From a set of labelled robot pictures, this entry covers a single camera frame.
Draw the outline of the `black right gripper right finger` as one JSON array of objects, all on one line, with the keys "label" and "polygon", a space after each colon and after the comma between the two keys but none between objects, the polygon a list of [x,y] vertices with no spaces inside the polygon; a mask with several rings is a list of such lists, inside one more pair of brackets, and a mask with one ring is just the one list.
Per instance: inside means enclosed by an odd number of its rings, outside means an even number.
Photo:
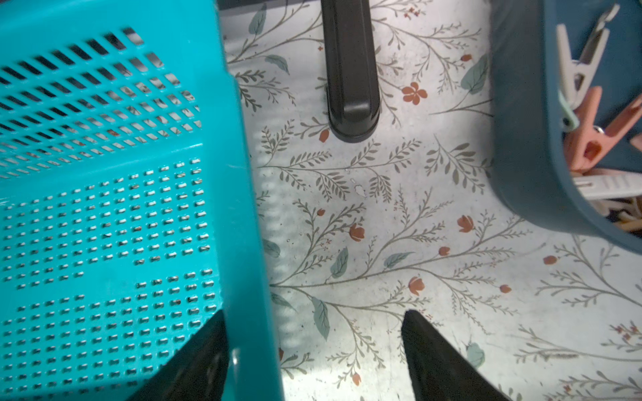
[{"label": "black right gripper right finger", "polygon": [[416,310],[401,337],[416,400],[507,400]]}]

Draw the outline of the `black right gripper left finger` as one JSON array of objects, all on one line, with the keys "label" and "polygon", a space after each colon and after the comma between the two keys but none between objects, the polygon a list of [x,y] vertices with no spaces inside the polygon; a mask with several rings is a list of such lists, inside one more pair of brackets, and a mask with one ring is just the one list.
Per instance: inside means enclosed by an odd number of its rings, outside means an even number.
[{"label": "black right gripper left finger", "polygon": [[130,400],[222,399],[229,366],[224,313],[216,312]]}]

